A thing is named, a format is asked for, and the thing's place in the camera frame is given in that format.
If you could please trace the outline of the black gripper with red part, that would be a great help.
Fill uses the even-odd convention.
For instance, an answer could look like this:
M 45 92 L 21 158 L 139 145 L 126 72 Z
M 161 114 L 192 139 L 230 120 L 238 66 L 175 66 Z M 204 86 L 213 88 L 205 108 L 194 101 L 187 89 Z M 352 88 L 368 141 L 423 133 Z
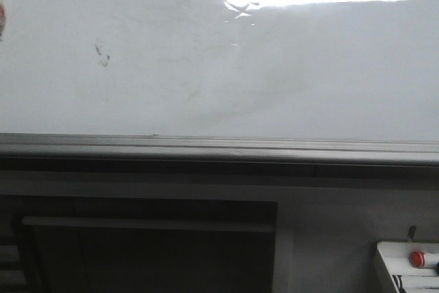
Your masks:
M 3 38 L 6 23 L 7 23 L 7 12 L 5 8 L 5 3 L 3 0 L 0 0 L 0 38 Z

